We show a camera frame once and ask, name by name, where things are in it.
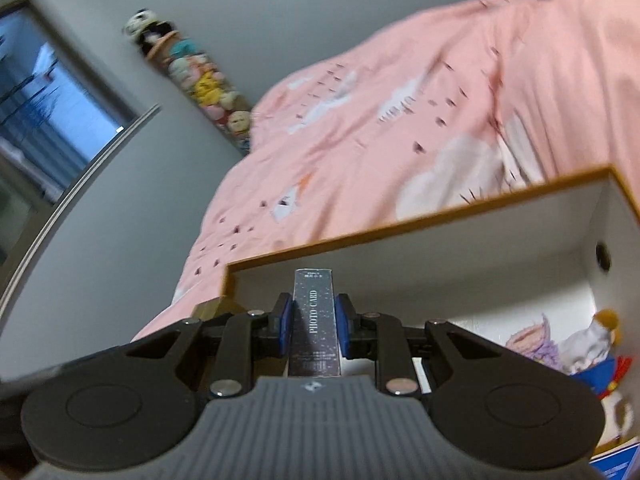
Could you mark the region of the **gold olive box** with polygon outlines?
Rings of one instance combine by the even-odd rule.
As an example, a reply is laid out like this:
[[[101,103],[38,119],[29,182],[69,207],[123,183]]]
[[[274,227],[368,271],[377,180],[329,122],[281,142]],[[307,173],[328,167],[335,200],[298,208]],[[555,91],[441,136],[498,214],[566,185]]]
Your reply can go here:
[[[223,315],[241,314],[246,310],[227,296],[207,300],[197,304],[192,311],[192,318],[199,318],[202,321],[210,321],[220,318]]]

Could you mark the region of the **plush toy storage tube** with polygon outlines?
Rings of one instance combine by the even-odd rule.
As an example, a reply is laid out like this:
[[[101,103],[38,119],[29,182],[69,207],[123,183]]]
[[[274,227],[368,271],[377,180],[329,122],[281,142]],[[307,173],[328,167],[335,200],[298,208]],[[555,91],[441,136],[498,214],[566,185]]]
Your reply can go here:
[[[203,49],[172,30],[162,38],[153,37],[145,57],[241,154],[250,152],[250,103]]]

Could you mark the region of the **window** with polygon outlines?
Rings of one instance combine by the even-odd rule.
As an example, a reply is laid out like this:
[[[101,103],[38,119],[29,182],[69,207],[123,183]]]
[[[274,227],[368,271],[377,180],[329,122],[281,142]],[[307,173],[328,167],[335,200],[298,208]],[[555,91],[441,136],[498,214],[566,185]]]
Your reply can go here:
[[[44,16],[1,6],[1,317],[73,206],[160,112],[136,113]]]

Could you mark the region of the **blue orange tag duck plush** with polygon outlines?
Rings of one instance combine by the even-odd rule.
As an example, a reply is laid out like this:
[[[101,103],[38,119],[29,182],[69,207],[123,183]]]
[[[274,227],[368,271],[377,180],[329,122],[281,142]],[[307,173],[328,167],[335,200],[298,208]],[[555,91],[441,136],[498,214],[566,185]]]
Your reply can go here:
[[[597,311],[586,328],[558,344],[560,370],[587,385],[599,399],[605,423],[594,458],[621,450],[636,440],[634,408],[622,385],[634,358],[620,353],[622,326],[611,309]]]

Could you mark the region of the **panda plush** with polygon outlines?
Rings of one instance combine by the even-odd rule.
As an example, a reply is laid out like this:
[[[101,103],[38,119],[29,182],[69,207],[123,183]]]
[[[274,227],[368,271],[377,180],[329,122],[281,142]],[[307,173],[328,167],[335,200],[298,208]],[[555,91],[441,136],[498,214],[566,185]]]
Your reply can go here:
[[[161,21],[149,9],[137,11],[122,28],[122,34],[134,44],[143,56],[147,56],[155,45],[171,34],[175,27],[171,22]]]

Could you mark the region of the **crochet white bunny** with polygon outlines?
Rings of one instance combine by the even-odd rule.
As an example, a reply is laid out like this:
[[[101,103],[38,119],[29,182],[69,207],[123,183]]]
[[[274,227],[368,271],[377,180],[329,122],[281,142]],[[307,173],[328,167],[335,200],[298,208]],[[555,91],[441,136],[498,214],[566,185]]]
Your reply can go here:
[[[545,315],[540,323],[512,335],[506,342],[506,348],[552,370],[561,369],[559,348],[551,338],[550,323]]]

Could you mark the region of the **photo card box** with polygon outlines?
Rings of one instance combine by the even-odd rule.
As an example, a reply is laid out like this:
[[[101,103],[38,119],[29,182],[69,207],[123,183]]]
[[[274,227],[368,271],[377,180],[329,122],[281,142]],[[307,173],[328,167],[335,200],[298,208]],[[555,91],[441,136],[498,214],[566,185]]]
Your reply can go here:
[[[295,377],[340,376],[341,351],[332,271],[296,270],[293,307],[288,374]]]

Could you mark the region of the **orange cardboard box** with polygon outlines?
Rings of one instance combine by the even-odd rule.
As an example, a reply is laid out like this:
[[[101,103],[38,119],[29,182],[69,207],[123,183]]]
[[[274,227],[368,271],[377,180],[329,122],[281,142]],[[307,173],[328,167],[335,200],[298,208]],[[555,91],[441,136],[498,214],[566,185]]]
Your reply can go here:
[[[224,289],[261,309],[299,269],[328,269],[370,321],[434,344],[431,394],[395,396],[364,364],[340,378],[259,379],[210,408],[224,455],[265,478],[587,479],[602,406],[575,378],[506,351],[548,318],[554,340],[594,312],[639,352],[639,211],[611,168],[461,208],[246,259]]]

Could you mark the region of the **pink duvet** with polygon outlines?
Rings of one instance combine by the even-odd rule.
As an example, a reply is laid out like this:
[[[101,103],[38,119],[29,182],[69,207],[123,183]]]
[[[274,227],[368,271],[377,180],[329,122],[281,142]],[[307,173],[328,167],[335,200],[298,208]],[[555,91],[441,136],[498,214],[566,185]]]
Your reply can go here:
[[[639,0],[468,0],[413,14],[272,87],[171,303],[217,298],[235,260],[597,166],[639,186]]]

